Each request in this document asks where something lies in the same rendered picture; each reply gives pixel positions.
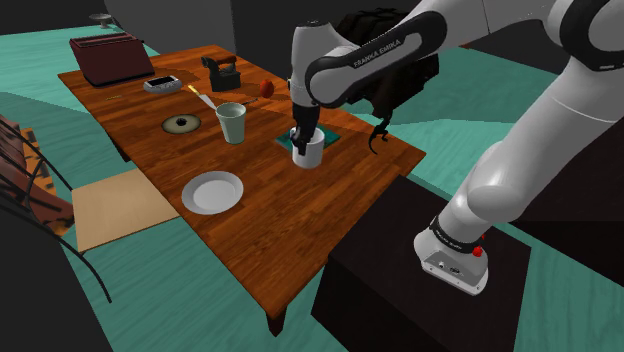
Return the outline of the black clothes iron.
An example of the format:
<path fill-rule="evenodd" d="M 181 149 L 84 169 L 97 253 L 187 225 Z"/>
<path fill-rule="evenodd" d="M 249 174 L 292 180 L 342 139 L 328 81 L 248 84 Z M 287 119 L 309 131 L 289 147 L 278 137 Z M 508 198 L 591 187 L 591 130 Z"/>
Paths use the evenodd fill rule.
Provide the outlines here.
<path fill-rule="evenodd" d="M 237 58 L 229 56 L 222 59 L 201 57 L 201 63 L 210 71 L 209 79 L 213 92 L 225 92 L 241 87 L 241 74 L 236 69 Z"/>

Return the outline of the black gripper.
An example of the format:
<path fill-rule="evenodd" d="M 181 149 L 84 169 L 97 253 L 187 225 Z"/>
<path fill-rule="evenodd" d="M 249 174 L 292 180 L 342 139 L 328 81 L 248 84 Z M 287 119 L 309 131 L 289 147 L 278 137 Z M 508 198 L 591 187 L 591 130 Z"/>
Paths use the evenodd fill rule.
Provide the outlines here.
<path fill-rule="evenodd" d="M 292 116 L 296 122 L 296 128 L 291 130 L 291 143 L 293 150 L 301 156 L 306 155 L 307 144 L 310 142 L 320 116 L 319 106 L 301 106 L 292 104 Z"/>

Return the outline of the round olive disc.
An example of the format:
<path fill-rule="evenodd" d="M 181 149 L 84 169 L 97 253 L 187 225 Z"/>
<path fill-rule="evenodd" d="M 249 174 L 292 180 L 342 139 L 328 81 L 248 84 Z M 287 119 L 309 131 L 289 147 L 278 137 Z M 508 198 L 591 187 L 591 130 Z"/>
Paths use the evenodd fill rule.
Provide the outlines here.
<path fill-rule="evenodd" d="M 166 118 L 162 129 L 170 134 L 186 134 L 195 131 L 201 126 L 201 119 L 192 114 L 178 114 Z"/>

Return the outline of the white mug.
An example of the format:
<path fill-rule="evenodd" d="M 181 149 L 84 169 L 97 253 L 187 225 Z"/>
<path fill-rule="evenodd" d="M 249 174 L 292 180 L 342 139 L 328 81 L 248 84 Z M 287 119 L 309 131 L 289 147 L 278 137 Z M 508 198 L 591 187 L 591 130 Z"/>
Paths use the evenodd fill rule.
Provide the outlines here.
<path fill-rule="evenodd" d="M 319 127 L 316 127 L 312 138 L 306 144 L 304 155 L 300 153 L 301 148 L 291 143 L 292 161 L 295 165 L 303 169 L 314 169 L 318 167 L 322 161 L 324 144 L 325 134 Z"/>

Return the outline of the tan floor mat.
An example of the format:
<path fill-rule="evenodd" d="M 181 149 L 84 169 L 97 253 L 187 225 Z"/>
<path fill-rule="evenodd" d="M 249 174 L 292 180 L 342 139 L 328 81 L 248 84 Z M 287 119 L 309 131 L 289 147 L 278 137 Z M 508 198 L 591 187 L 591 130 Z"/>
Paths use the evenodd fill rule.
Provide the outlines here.
<path fill-rule="evenodd" d="M 139 169 L 73 189 L 72 205 L 80 253 L 179 217 Z"/>

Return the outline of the white plate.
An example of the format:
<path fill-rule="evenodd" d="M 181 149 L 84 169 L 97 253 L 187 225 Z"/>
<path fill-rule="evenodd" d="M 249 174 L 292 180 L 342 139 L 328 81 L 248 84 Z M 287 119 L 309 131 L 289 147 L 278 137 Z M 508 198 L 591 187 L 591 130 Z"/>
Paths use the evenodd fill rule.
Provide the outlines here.
<path fill-rule="evenodd" d="M 183 188 L 181 199 L 189 211 L 214 215 L 231 209 L 242 198 L 241 179 L 226 171 L 210 171 L 194 177 Z"/>

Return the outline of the pale green cup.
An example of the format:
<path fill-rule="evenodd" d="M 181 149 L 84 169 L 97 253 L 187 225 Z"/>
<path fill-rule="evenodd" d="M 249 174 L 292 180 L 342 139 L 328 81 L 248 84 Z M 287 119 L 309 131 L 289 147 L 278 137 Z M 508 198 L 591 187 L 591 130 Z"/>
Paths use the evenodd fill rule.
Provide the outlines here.
<path fill-rule="evenodd" d="M 228 102 L 216 108 L 225 140 L 230 144 L 244 141 L 246 107 L 243 104 Z"/>

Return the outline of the dark red toaster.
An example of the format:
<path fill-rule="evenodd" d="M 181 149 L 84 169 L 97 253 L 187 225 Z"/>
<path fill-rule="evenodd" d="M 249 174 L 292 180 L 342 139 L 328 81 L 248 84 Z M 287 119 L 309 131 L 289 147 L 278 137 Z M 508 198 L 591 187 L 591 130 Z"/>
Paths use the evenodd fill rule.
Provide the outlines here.
<path fill-rule="evenodd" d="M 155 73 L 143 42 L 126 32 L 71 38 L 70 47 L 84 78 L 95 87 Z"/>

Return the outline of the brown wooden table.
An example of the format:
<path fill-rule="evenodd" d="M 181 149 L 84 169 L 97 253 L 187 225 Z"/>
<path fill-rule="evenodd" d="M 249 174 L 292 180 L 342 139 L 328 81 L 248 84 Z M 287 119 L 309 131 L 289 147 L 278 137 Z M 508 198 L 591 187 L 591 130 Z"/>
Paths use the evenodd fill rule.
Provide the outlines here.
<path fill-rule="evenodd" d="M 323 126 L 340 136 L 312 170 L 296 166 L 275 139 L 294 121 L 287 84 L 274 80 L 272 97 L 259 94 L 270 73 L 245 59 L 236 66 L 241 87 L 211 92 L 201 57 L 228 57 L 227 50 L 204 46 L 152 58 L 159 76 L 183 83 L 172 94 L 150 94 L 137 81 L 104 88 L 91 86 L 79 71 L 62 82 L 235 276 L 278 333 L 288 304 L 325 265 L 329 252 L 398 176 L 409 174 L 423 152 L 396 138 L 371 141 L 371 126 L 342 110 L 325 110 Z M 187 85 L 223 103 L 246 107 L 244 141 L 228 143 L 215 110 Z M 106 98 L 121 98 L 105 101 Z M 173 115 L 192 114 L 201 126 L 186 134 L 165 132 Z M 208 171 L 228 171 L 244 186 L 240 201 L 217 215 L 198 215 L 183 205 L 184 186 Z"/>

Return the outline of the teal square coaster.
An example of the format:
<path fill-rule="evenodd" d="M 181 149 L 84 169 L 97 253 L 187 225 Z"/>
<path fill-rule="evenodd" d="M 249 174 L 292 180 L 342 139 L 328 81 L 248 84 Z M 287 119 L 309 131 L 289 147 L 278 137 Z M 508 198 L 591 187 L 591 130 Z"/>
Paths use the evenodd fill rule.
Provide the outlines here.
<path fill-rule="evenodd" d="M 324 138 L 324 148 L 329 147 L 331 144 L 333 144 L 334 142 L 336 142 L 337 140 L 340 139 L 340 136 L 338 134 L 336 134 L 334 131 L 328 129 L 327 127 L 319 124 L 318 128 L 324 133 L 325 138 Z M 280 136 L 278 136 L 275 141 L 282 146 L 283 148 L 285 148 L 286 150 L 288 150 L 289 152 L 292 151 L 292 142 L 290 141 L 290 132 L 287 131 L 283 134 L 281 134 Z"/>

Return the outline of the dark robot stand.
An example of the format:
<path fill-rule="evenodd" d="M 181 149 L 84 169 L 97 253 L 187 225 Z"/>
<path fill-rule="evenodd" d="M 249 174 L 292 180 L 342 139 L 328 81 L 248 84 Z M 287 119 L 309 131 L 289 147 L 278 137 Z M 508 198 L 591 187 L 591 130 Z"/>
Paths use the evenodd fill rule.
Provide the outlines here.
<path fill-rule="evenodd" d="M 514 352 L 531 249 L 492 228 L 484 291 L 451 287 L 413 248 L 445 203 L 399 176 L 330 252 L 311 314 L 349 352 Z"/>

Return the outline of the grey flat phone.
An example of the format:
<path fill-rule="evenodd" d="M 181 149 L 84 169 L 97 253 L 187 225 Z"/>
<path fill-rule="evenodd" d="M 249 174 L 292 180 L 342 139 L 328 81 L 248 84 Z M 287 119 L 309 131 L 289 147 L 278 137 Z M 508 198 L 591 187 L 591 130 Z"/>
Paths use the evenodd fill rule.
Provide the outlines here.
<path fill-rule="evenodd" d="M 147 80 L 143 83 L 143 89 L 148 93 L 165 94 L 180 90 L 182 81 L 175 76 L 163 76 Z"/>

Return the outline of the yellow-handled knife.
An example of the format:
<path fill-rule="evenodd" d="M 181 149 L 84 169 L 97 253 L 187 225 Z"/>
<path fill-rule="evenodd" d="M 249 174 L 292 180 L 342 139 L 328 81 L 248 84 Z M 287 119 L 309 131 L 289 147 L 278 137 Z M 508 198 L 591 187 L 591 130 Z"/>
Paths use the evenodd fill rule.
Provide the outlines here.
<path fill-rule="evenodd" d="M 200 93 L 193 85 L 187 85 L 188 89 L 192 91 L 200 100 L 202 100 L 206 105 L 216 111 L 217 106 L 215 103 L 206 95 Z"/>

